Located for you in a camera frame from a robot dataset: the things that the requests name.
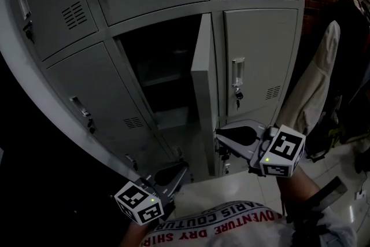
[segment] white t-shirt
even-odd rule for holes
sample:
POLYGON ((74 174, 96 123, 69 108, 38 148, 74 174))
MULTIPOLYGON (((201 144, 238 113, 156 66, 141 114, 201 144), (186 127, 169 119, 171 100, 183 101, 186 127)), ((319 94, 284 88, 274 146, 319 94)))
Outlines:
MULTIPOLYGON (((355 246, 356 235, 328 208, 317 225, 330 233, 320 236, 322 246, 355 246)), ((154 228, 141 246, 291 246, 294 225, 285 216, 262 204, 235 201, 202 213, 169 220, 154 228)))

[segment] person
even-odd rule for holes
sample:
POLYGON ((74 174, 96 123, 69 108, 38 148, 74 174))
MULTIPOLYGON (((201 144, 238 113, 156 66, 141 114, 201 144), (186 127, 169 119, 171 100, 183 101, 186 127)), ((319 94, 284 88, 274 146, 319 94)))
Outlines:
MULTIPOLYGON (((320 190, 299 166, 291 178, 276 179, 288 215, 320 190)), ((321 226, 324 230, 316 239, 309 238, 308 224, 303 228, 306 233, 302 239, 295 235, 295 223, 288 223, 285 216, 257 202, 234 201, 157 223, 154 228, 132 222, 120 247, 356 246, 355 232, 337 219, 330 208, 319 213, 313 224, 313 229, 321 226)))

